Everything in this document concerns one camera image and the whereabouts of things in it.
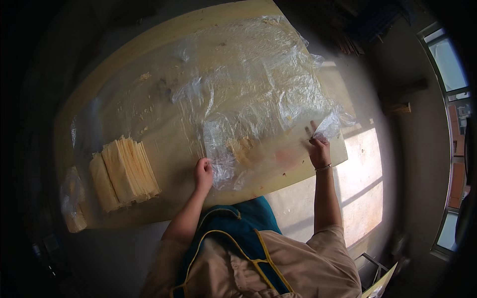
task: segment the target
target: food crumb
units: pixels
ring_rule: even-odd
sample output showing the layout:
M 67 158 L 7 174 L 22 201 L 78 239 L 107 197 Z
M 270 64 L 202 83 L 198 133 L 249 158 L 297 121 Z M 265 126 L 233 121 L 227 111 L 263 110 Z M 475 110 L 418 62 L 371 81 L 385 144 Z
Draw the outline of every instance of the food crumb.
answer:
M 141 76 L 139 76 L 139 80 L 140 81 L 145 81 L 145 80 L 149 79 L 150 77 L 152 77 L 152 75 L 150 75 L 149 72 L 146 72 L 144 74 L 141 74 Z

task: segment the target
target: yellow apron trim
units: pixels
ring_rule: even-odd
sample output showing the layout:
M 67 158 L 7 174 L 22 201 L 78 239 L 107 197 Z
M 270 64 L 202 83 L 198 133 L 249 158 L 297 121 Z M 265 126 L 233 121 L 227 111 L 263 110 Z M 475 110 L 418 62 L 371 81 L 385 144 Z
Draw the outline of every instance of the yellow apron trim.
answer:
M 262 260 L 262 259 L 255 259 L 255 260 L 252 260 L 250 259 L 245 253 L 244 251 L 242 250 L 242 248 L 240 247 L 240 245 L 235 241 L 235 239 L 229 234 L 229 233 L 226 233 L 224 231 L 221 231 L 221 230 L 210 230 L 210 231 L 207 231 L 207 233 L 205 233 L 202 238 L 200 239 L 200 242 L 199 242 L 199 245 L 197 246 L 197 251 L 196 251 L 196 254 L 194 255 L 194 257 L 192 258 L 192 261 L 190 261 L 190 264 L 189 264 L 189 267 L 187 268 L 187 273 L 186 273 L 186 279 L 184 280 L 184 282 L 178 286 L 175 286 L 173 287 L 170 291 L 169 291 L 169 296 L 171 298 L 174 297 L 174 291 L 178 288 L 184 288 L 184 297 L 188 297 L 188 293 L 187 293 L 187 286 L 186 286 L 186 283 L 187 283 L 187 279 L 189 278 L 189 271 L 190 271 L 190 268 L 192 266 L 192 263 L 194 263 L 194 260 L 196 259 L 197 257 L 197 254 L 199 253 L 199 248 L 200 248 L 200 244 L 202 243 L 202 241 L 204 241 L 204 238 L 207 234 L 209 233 L 212 233 L 212 232 L 219 232 L 219 233 L 223 233 L 225 235 L 227 235 L 232 241 L 233 243 L 235 244 L 235 246 L 240 250 L 240 252 L 243 254 L 243 256 L 249 260 L 250 262 L 252 262 L 252 264 L 255 266 L 255 269 L 257 269 L 257 271 L 259 272 L 259 274 L 262 276 L 262 278 L 265 280 L 265 282 L 267 283 L 267 285 L 273 289 L 273 290 L 277 290 L 273 285 L 272 283 L 270 282 L 270 280 L 267 278 L 267 276 L 265 275 L 265 273 L 263 273 L 262 269 L 260 269 L 258 263 L 270 263 L 270 256 L 268 255 L 268 251 L 266 250 L 266 248 L 264 249 L 265 250 L 265 255 L 267 256 L 267 260 Z
M 257 236 L 259 237 L 259 240 L 260 240 L 260 243 L 262 244 L 262 247 L 263 247 L 263 251 L 265 252 L 265 256 L 267 257 L 267 261 L 268 263 L 270 264 L 270 266 L 273 268 L 273 270 L 275 270 L 275 272 L 277 273 L 277 275 L 280 277 L 281 281 L 285 284 L 285 286 L 287 287 L 288 291 L 290 291 L 290 293 L 293 293 L 293 289 L 291 288 L 290 284 L 288 283 L 288 281 L 286 280 L 286 278 L 283 276 L 283 274 L 280 272 L 280 270 L 277 268 L 277 266 L 273 263 L 271 257 L 270 257 L 270 254 L 268 252 L 268 249 L 267 249 L 267 246 L 265 245 L 265 242 L 263 241 L 263 238 L 262 238 L 262 235 L 260 235 L 260 232 L 257 230 L 257 229 L 253 229 L 255 231 L 255 233 L 257 234 Z
M 226 208 L 217 208 L 217 209 L 214 209 L 214 210 L 211 210 L 211 211 L 207 212 L 207 214 L 204 215 L 204 217 L 203 217 L 202 220 L 200 221 L 200 224 L 198 225 L 198 227 L 197 227 L 196 230 L 198 231 L 198 230 L 200 229 L 200 227 L 201 227 L 202 224 L 204 223 L 204 220 L 206 219 L 206 217 L 207 217 L 209 214 L 211 214 L 212 212 L 217 211 L 217 210 L 230 211 L 230 212 L 232 212 L 232 213 L 237 217 L 237 219 L 241 219 L 241 218 L 242 218 L 242 214 L 241 214 L 240 211 L 238 211 L 238 210 L 237 210 L 237 212 L 238 212 L 238 215 L 237 215 L 237 214 L 235 214 L 235 212 L 234 212 L 233 210 L 226 209 Z

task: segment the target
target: bracelet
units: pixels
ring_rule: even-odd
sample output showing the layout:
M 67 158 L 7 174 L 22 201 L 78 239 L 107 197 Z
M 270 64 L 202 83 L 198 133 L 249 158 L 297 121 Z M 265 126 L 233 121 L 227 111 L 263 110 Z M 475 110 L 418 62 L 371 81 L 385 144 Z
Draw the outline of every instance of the bracelet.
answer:
M 327 168 L 331 168 L 331 164 L 329 164 L 326 167 L 321 168 L 321 169 L 315 169 L 315 172 L 323 171 L 323 170 L 326 170 Z

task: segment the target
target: hand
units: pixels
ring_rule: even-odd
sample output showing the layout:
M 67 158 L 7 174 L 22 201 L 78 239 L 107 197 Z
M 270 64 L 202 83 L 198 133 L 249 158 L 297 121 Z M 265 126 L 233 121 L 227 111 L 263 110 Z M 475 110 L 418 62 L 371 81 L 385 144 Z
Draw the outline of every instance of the hand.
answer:
M 212 165 L 206 157 L 202 157 L 197 162 L 194 169 L 194 179 L 196 181 L 196 192 L 207 195 L 212 187 Z
M 324 137 L 320 138 L 320 140 L 313 139 L 313 134 L 317 129 L 315 121 L 311 121 L 311 128 L 313 132 L 310 131 L 308 127 L 305 127 L 305 131 L 310 137 L 310 145 L 305 143 L 305 146 L 310 154 L 310 160 L 316 170 L 323 169 L 327 165 L 331 164 L 331 157 L 330 157 L 330 142 L 326 140 Z

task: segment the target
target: clear plastic sheet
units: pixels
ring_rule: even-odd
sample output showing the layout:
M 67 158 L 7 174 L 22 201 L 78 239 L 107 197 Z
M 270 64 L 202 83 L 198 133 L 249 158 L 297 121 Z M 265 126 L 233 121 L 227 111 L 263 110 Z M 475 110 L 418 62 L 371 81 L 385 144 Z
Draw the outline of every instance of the clear plastic sheet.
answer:
M 212 159 L 217 190 L 266 180 L 303 156 L 310 120 L 320 124 L 315 136 L 328 139 L 353 124 L 321 92 L 322 61 L 283 16 L 216 25 L 153 50 L 76 115 L 78 171 L 88 175 L 91 154 L 125 135 L 144 142 L 166 193 L 202 156 Z
M 60 187 L 61 211 L 71 233 L 82 231 L 87 226 L 80 207 L 80 203 L 84 201 L 83 183 L 76 167 L 71 167 L 66 171 L 63 184 Z

